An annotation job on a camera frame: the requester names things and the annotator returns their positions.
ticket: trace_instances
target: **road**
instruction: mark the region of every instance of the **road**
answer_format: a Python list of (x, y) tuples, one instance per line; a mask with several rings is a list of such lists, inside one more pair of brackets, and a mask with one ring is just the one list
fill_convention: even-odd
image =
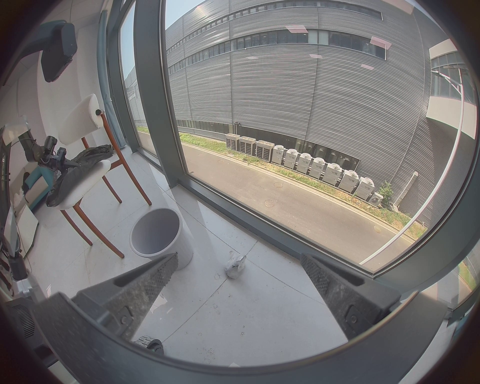
[[(183, 152), (192, 176), (356, 263), (395, 235), (390, 228), (355, 208), (294, 181), (190, 145), (184, 144)], [(399, 238), (364, 266), (376, 270), (410, 245), (407, 239)]]

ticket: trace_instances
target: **black plastic bag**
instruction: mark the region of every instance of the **black plastic bag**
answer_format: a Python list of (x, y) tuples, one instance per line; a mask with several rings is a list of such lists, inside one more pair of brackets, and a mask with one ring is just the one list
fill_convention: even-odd
[(79, 167), (67, 168), (63, 173), (56, 170), (53, 175), (53, 187), (47, 195), (47, 206), (55, 207), (60, 204), (96, 163), (112, 155), (113, 147), (110, 144), (87, 148), (72, 159), (80, 164)]

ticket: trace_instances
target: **sky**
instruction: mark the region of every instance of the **sky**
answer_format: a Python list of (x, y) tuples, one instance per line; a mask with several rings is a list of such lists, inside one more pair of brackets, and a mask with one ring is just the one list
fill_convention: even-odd
[[(167, 0), (165, 6), (165, 24), (166, 28), (171, 26), (175, 21), (182, 17), (190, 9), (196, 7), (204, 0)], [(420, 7), (415, 0), (407, 0), (410, 4), (418, 8), (420, 11), (428, 13)], [(120, 49), (121, 61), (123, 68), (123, 78), (127, 77), (135, 65), (133, 56), (133, 12), (135, 10), (135, 3), (130, 8), (120, 31)]]

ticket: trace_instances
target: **white air conditioner unit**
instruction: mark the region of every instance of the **white air conditioner unit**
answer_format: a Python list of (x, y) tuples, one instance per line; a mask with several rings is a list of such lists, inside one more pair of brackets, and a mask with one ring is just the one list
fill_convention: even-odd
[(379, 193), (377, 192), (374, 192), (372, 197), (370, 198), (370, 200), (368, 201), (370, 204), (378, 207), (380, 205), (380, 203), (382, 202), (382, 200), (384, 199), (384, 197), (382, 195), (380, 195)]
[(274, 146), (275, 144), (269, 143), (268, 141), (257, 141), (257, 157), (268, 162), (272, 161), (272, 152)]
[(285, 154), (285, 162), (283, 163), (284, 167), (293, 169), (295, 167), (295, 163), (299, 157), (299, 153), (296, 149), (289, 149)]
[(347, 170), (343, 173), (343, 178), (338, 187), (347, 191), (348, 193), (352, 193), (353, 189), (359, 182), (359, 177), (355, 171)]
[(242, 136), (240, 138), (240, 152), (250, 156), (255, 156), (257, 141), (251, 137)]
[(355, 190), (355, 194), (359, 198), (366, 200), (367, 197), (370, 196), (370, 193), (372, 193), (374, 188), (375, 185), (373, 184), (372, 179), (369, 179), (368, 177), (361, 177), (359, 186)]
[(227, 143), (227, 148), (233, 149), (234, 151), (240, 151), (240, 135), (227, 133), (225, 141)]
[(316, 157), (312, 161), (312, 169), (310, 170), (310, 176), (315, 179), (319, 179), (324, 171), (324, 167), (325, 160), (323, 160), (321, 157)]
[(340, 165), (335, 163), (328, 164), (322, 181), (328, 184), (335, 185), (341, 173), (342, 168), (340, 167)]
[(275, 145), (272, 150), (272, 163), (282, 165), (285, 148), (283, 145)]
[(299, 157), (299, 164), (297, 165), (297, 171), (307, 174), (308, 168), (312, 163), (313, 158), (309, 153), (302, 153)]

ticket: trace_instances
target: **street lamp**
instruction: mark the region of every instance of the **street lamp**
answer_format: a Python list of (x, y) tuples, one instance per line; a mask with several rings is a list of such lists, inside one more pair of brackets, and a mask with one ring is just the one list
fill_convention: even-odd
[[(455, 68), (452, 66), (445, 66), (444, 68)], [(460, 94), (460, 101), (461, 101), (461, 108), (460, 108), (460, 122), (458, 123), (458, 132), (456, 134), (455, 142), (453, 144), (452, 148), (452, 153), (450, 154), (450, 157), (448, 159), (448, 162), (445, 166), (445, 169), (440, 176), (440, 179), (438, 180), (437, 185), (435, 185), (435, 188), (433, 189), (432, 193), (430, 193), (430, 196), (425, 200), (423, 205), (420, 207), (420, 209), (417, 211), (417, 213), (412, 217), (412, 219), (395, 235), (393, 236), (388, 242), (386, 242), (381, 248), (379, 248), (376, 252), (372, 253), (369, 257), (367, 257), (365, 260), (360, 262), (360, 265), (364, 265), (366, 262), (370, 261), (373, 259), (376, 255), (380, 254), (383, 252), (385, 249), (387, 249), (390, 245), (392, 245), (400, 236), (402, 236), (408, 228), (410, 228), (415, 220), (419, 218), (421, 213), (425, 210), (427, 205), (432, 201), (434, 196), (437, 194), (438, 190), (442, 186), (443, 182), (445, 181), (445, 178), (448, 174), (448, 171), (450, 170), (450, 167), (453, 163), (453, 160), (455, 158), (456, 150), (458, 148), (458, 144), (460, 143), (460, 136), (462, 133), (462, 125), (463, 125), (463, 112), (465, 109), (465, 95), (464, 95), (464, 89), (463, 89), (463, 83), (462, 83), (462, 72), (461, 68), (458, 68), (458, 74), (460, 76), (460, 82), (457, 82), (456, 80), (452, 79), (450, 76), (445, 75), (444, 73), (441, 73), (440, 71), (434, 71), (432, 70), (431, 72), (434, 73), (437, 76), (440, 76), (447, 80), (449, 84)]]

